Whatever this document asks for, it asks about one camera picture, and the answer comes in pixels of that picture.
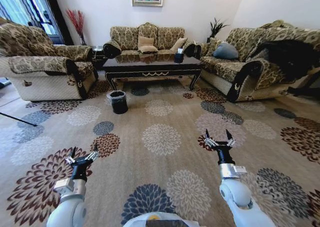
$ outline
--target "red dried branches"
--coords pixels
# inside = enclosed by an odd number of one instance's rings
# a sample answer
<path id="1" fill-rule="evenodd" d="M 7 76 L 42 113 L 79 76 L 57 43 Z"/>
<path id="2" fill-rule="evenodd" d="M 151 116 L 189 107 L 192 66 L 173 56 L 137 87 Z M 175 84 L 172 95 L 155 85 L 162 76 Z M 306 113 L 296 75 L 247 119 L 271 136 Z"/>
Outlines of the red dried branches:
<path id="1" fill-rule="evenodd" d="M 84 13 L 82 13 L 80 10 L 66 10 L 66 14 L 68 15 L 69 19 L 71 20 L 72 24 L 75 27 L 76 32 L 79 36 L 83 36 L 82 29 L 84 27 Z"/>

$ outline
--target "vase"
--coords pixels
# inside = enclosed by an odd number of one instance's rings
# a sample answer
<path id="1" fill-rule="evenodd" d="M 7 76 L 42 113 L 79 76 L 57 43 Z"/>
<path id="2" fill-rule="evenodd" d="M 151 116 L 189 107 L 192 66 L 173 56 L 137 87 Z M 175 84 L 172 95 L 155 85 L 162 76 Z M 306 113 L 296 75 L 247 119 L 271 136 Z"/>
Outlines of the vase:
<path id="1" fill-rule="evenodd" d="M 84 35 L 83 35 L 83 34 L 80 34 L 79 36 L 80 36 L 80 43 L 81 43 L 81 45 L 82 45 L 82 46 L 86 46 L 87 44 L 86 44 Z"/>

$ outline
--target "gray pillow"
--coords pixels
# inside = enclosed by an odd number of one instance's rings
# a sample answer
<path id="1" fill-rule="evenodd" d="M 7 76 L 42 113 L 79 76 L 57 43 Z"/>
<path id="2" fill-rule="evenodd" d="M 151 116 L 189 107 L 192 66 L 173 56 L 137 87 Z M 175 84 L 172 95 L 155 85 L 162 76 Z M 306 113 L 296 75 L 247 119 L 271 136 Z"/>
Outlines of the gray pillow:
<path id="1" fill-rule="evenodd" d="M 218 45 L 216 50 L 212 53 L 213 57 L 218 59 L 225 59 L 225 60 L 234 60 L 238 59 L 238 51 L 237 49 L 226 42 L 221 43 Z"/>

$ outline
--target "armchair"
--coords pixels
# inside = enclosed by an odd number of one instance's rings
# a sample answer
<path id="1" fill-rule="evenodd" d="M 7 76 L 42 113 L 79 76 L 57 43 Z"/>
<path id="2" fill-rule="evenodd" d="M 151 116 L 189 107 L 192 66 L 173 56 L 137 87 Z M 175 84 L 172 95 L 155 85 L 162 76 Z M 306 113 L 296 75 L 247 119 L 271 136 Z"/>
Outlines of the armchair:
<path id="1" fill-rule="evenodd" d="M 0 76 L 7 77 L 25 101 L 86 99 L 97 81 L 92 48 L 53 45 L 37 27 L 0 25 Z"/>

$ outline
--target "potted plant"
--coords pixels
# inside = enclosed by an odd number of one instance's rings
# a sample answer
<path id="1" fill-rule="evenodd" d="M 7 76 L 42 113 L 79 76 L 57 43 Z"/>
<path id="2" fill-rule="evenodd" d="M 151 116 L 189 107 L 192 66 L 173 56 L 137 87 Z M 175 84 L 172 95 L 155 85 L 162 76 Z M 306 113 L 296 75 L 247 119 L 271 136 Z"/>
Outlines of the potted plant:
<path id="1" fill-rule="evenodd" d="M 214 24 L 210 22 L 210 25 L 211 25 L 211 35 L 206 39 L 207 43 L 209 43 L 210 38 L 214 38 L 222 28 L 229 26 L 229 24 L 224 24 L 224 22 L 220 22 L 220 19 L 217 20 L 216 18 L 214 18 Z"/>
<path id="2" fill-rule="evenodd" d="M 78 33 L 81 41 L 81 45 L 85 46 L 86 41 L 84 38 L 83 28 L 84 28 L 84 13 L 82 13 L 80 10 L 71 10 L 67 9 L 66 14 L 68 15 L 70 21 L 72 22 L 76 32 Z"/>

